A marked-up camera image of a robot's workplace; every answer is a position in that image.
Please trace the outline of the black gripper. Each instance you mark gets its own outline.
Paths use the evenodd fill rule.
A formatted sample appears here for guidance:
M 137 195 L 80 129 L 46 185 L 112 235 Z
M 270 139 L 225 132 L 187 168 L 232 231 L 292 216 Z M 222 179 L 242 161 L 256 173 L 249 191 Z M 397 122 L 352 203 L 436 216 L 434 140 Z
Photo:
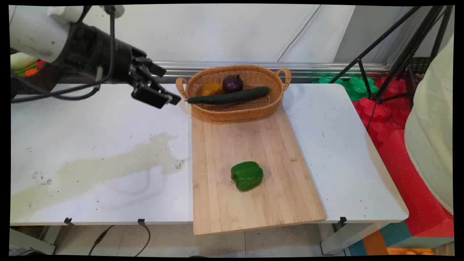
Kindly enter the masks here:
M 109 34 L 84 23 L 71 23 L 63 50 L 54 63 L 91 78 L 95 78 L 97 68 L 101 66 L 103 76 L 106 76 L 111 62 L 110 52 Z M 139 61 L 140 66 L 130 69 L 134 61 Z M 181 100 L 179 95 L 167 91 L 154 77 L 162 78 L 166 72 L 147 58 L 142 50 L 115 40 L 114 70 L 106 82 L 118 84 L 131 81 L 133 99 L 161 109 L 166 104 L 177 105 Z

